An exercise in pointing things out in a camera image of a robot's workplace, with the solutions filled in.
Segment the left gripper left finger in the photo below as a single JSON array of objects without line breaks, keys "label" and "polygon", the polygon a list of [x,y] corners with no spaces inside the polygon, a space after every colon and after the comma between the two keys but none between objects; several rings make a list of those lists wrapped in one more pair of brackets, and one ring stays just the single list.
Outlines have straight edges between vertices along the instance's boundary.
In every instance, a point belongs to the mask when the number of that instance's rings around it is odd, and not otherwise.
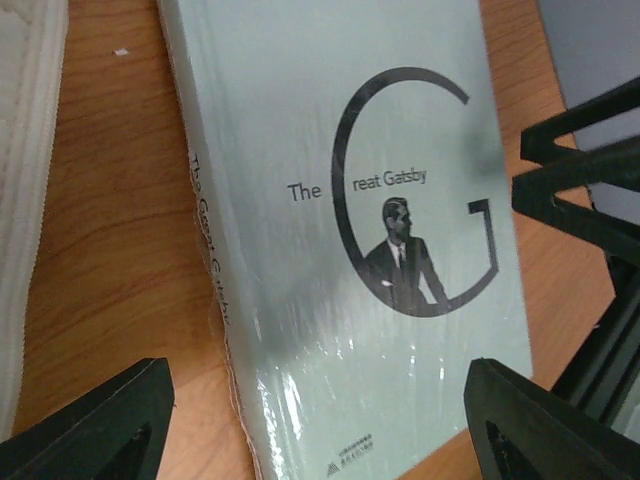
[{"label": "left gripper left finger", "polygon": [[168,360],[136,362],[1,443],[3,479],[155,479],[174,407]]}]

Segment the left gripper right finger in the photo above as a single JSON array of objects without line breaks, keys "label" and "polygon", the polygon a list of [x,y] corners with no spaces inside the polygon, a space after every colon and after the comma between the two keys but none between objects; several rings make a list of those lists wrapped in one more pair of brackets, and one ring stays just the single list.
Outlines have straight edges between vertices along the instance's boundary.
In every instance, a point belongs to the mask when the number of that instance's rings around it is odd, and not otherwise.
[{"label": "left gripper right finger", "polygon": [[495,359],[470,363],[464,406],[484,479],[637,479],[639,444]]}]

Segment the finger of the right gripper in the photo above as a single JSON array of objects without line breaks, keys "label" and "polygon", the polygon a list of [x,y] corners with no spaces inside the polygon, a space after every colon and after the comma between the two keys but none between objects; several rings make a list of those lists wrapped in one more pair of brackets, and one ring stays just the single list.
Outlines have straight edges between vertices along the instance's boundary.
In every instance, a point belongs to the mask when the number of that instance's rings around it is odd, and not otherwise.
[{"label": "finger of the right gripper", "polygon": [[520,136],[520,158],[559,160],[577,149],[560,146],[556,139],[601,123],[639,107],[639,78],[636,77],[584,103],[527,127]]},{"label": "finger of the right gripper", "polygon": [[639,258],[639,226],[569,199],[598,183],[639,188],[639,144],[618,142],[520,174],[513,209],[624,260]]}]

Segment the grey booklet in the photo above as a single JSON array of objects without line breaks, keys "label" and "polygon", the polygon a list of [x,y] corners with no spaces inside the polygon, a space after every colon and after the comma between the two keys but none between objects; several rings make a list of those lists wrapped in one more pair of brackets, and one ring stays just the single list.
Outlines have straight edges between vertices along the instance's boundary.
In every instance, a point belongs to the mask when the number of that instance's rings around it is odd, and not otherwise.
[{"label": "grey booklet", "polygon": [[475,1],[162,1],[262,479],[396,479],[532,371]]}]

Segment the beige fabric pencil case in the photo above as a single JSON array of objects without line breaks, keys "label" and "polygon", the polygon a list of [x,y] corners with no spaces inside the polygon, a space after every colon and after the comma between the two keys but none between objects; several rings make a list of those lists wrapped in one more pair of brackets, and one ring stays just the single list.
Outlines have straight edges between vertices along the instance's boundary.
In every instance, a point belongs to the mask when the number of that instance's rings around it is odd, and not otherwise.
[{"label": "beige fabric pencil case", "polygon": [[22,386],[28,294],[56,129],[65,1],[1,4],[1,436]]}]

